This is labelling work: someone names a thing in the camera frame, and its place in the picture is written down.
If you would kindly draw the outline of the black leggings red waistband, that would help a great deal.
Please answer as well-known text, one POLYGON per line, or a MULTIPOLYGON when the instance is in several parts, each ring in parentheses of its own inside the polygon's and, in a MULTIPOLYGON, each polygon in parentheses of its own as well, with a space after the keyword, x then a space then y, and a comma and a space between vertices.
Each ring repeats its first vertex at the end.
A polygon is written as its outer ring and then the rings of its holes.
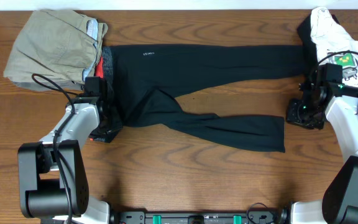
POLYGON ((111 142, 125 126, 164 124, 207 141, 258 152, 285 151, 283 118, 187 113, 177 97, 228 83, 288 78, 306 71, 299 45, 105 46, 101 64, 112 98, 112 121, 101 132, 101 141, 111 142))

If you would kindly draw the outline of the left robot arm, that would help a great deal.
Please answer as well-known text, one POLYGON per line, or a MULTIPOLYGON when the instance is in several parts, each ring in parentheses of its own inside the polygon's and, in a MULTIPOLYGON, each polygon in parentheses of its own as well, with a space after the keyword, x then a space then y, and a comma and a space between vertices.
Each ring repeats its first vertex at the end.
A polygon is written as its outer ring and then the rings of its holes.
POLYGON ((114 98, 100 93, 69 100, 58 124, 18 150, 20 208, 42 223, 114 223, 107 202, 90 195, 81 150, 87 139, 111 142, 114 98))

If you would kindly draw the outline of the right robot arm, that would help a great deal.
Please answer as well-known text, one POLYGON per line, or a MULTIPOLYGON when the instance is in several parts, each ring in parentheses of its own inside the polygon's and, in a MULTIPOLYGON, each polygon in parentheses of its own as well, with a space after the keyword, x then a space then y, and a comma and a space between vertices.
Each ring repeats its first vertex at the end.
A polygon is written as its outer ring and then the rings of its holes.
POLYGON ((304 89, 291 100, 290 117, 298 124, 328 121, 337 137, 344 165, 321 200, 295 202, 288 223, 358 223, 358 88, 328 83, 304 89))

